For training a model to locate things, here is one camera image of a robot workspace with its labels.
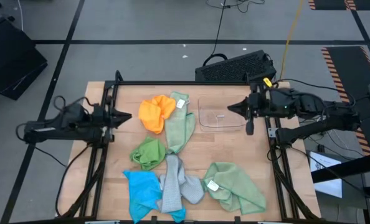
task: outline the orange cloth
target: orange cloth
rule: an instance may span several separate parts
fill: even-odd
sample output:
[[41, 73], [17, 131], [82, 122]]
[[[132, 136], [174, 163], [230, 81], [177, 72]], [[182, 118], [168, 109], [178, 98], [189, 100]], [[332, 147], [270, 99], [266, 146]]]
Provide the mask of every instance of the orange cloth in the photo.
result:
[[159, 134], [163, 130], [164, 120], [174, 111], [176, 102], [172, 98], [160, 95], [152, 100], [143, 100], [138, 111], [138, 118], [149, 131]]

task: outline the rag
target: rag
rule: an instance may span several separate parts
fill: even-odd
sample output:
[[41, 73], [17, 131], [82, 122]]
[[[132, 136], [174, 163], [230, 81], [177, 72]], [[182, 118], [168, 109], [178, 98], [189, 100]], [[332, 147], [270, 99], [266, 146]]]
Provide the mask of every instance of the rag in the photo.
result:
[[236, 164], [213, 162], [203, 178], [202, 185], [228, 212], [240, 209], [242, 215], [245, 215], [265, 211], [265, 197]]
[[192, 204], [199, 203], [204, 196], [199, 178], [185, 175], [184, 164], [177, 155], [167, 155], [166, 163], [166, 175], [159, 177], [163, 188], [163, 198], [158, 201], [160, 211], [167, 213], [181, 209], [181, 196]]
[[[139, 222], [152, 209], [158, 210], [156, 202], [161, 200], [161, 189], [156, 174], [151, 171], [123, 171], [128, 179], [130, 191], [130, 215], [134, 223]], [[186, 209], [182, 208], [169, 213], [176, 223], [186, 217]]]
[[143, 100], [138, 111], [138, 118], [143, 126], [154, 132], [161, 133], [164, 127], [164, 120], [170, 117], [175, 109], [175, 100], [167, 96], [155, 96], [152, 100]]
[[[178, 103], [180, 100], [189, 101], [187, 94], [172, 92], [170, 98], [175, 99]], [[170, 118], [166, 120], [164, 129], [166, 130], [166, 138], [168, 150], [167, 153], [179, 153], [185, 144], [191, 138], [195, 130], [196, 119], [193, 113], [187, 113], [187, 104], [181, 108], [176, 108]]]
[[147, 136], [130, 154], [130, 160], [141, 165], [142, 170], [151, 170], [163, 161], [166, 148], [159, 139]]

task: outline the light green cloth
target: light green cloth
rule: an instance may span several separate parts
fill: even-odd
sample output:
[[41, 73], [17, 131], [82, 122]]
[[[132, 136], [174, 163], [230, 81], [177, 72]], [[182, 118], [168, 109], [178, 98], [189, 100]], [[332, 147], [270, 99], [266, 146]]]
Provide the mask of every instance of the light green cloth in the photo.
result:
[[[172, 92], [170, 98], [188, 101], [187, 94]], [[167, 153], [179, 153], [188, 142], [193, 131], [195, 130], [196, 119], [193, 113], [187, 113], [187, 104], [182, 108], [175, 108], [171, 116], [164, 121], [164, 130], [166, 130]]]
[[[207, 187], [210, 180], [219, 186], [218, 190], [213, 191]], [[228, 212], [240, 209], [242, 215], [246, 215], [265, 211], [265, 197], [236, 164], [213, 162], [203, 178], [202, 185]]]
[[151, 170], [163, 161], [166, 148], [159, 139], [149, 136], [130, 154], [133, 162], [141, 165], [142, 170]]

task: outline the wooden table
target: wooden table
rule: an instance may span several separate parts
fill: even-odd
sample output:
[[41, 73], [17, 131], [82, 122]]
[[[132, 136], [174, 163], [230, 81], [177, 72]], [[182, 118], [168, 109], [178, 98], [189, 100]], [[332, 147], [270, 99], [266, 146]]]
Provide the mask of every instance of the wooden table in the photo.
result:
[[[91, 103], [98, 103], [102, 98], [103, 82], [89, 82], [85, 96]], [[267, 209], [264, 213], [242, 215], [242, 221], [280, 221], [277, 190], [274, 182], [272, 164], [267, 159], [269, 149], [267, 130], [263, 118], [254, 119], [254, 135], [248, 136], [244, 127], [239, 131], [204, 132], [198, 122], [198, 99], [202, 96], [248, 96], [248, 86], [148, 86], [148, 85], [123, 85], [118, 88], [116, 109], [131, 113], [133, 117], [115, 130], [115, 142], [109, 144], [107, 163], [103, 179], [103, 187], [98, 211], [99, 220], [131, 220], [128, 213], [129, 193], [128, 181], [122, 174], [123, 170], [139, 170], [140, 166], [130, 161], [130, 152], [135, 149], [147, 135], [162, 140], [166, 145], [166, 135], [159, 135], [147, 131], [138, 119], [138, 109], [142, 100], [152, 99], [156, 95], [169, 96], [172, 91], [189, 94], [190, 104], [188, 112], [196, 115], [196, 128], [185, 148], [178, 154], [184, 161], [187, 175], [196, 175], [203, 178], [206, 170], [212, 162], [233, 162], [241, 166], [250, 176], [254, 184], [260, 189], [267, 199]], [[298, 126], [297, 118], [282, 119], [282, 126], [295, 128]], [[75, 141], [72, 147], [70, 160], [83, 148], [85, 143]], [[293, 147], [305, 150], [303, 141], [298, 140]], [[82, 191], [87, 174], [90, 157], [90, 149], [79, 157], [67, 172], [59, 200], [59, 210], [67, 211], [71, 204]], [[308, 160], [305, 155], [294, 150], [288, 150], [288, 161], [292, 172], [295, 190], [301, 199], [320, 217], [320, 209], [316, 199], [315, 190], [310, 174]], [[153, 169], [156, 174], [166, 173], [166, 162], [163, 161]], [[287, 191], [285, 202], [287, 203], [287, 214], [291, 216]], [[234, 221], [234, 216], [240, 216], [240, 211], [227, 212], [219, 205], [218, 201], [206, 193], [203, 200], [192, 205], [183, 199], [183, 205], [187, 209], [186, 220], [197, 221]], [[150, 212], [144, 220], [151, 220], [151, 216], [158, 216], [158, 220], [172, 220], [167, 214], [155, 210]]]

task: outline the gray floor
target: gray floor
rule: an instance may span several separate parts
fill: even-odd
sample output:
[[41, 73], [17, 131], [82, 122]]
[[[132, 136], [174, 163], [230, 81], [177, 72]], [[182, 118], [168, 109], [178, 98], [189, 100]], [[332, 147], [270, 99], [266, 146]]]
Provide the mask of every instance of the gray floor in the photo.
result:
[[[17, 18], [17, 2], [2, 1], [3, 12]], [[64, 40], [69, 31], [78, 0], [22, 0], [24, 32], [34, 40]], [[250, 5], [249, 12], [225, 10], [221, 39], [285, 40], [296, 14], [298, 0], [267, 0], [265, 5]], [[148, 40], [214, 39], [220, 10], [201, 0], [85, 0], [73, 39]], [[370, 36], [370, 11], [358, 12]], [[294, 40], [363, 40], [349, 11], [312, 11], [305, 0]], [[0, 96], [0, 218], [11, 192], [27, 146], [16, 139], [17, 124], [37, 119], [62, 45], [37, 45], [49, 66], [17, 101]], [[323, 60], [320, 45], [289, 46], [285, 64], [286, 78], [334, 87]], [[72, 101], [85, 92], [89, 81], [111, 80], [119, 69], [125, 80], [194, 80], [194, 69], [210, 55], [212, 45], [71, 45], [57, 82], [54, 96]], [[216, 52], [234, 57], [264, 50], [280, 69], [284, 45], [218, 45]], [[334, 91], [311, 89], [292, 83], [301, 91], [310, 91], [327, 100], [339, 100]], [[50, 107], [47, 117], [56, 114]], [[337, 131], [351, 149], [361, 151], [353, 133]], [[349, 157], [357, 154], [336, 147], [327, 137], [320, 140], [336, 152]], [[61, 161], [68, 161], [72, 142], [47, 141], [38, 146]], [[316, 144], [306, 141], [307, 149]], [[63, 168], [49, 157], [35, 152], [19, 194], [11, 222], [52, 218], [54, 199]], [[323, 216], [336, 220], [337, 205], [320, 199]], [[356, 223], [356, 209], [341, 207], [339, 221]], [[363, 222], [362, 211], [359, 221]]]

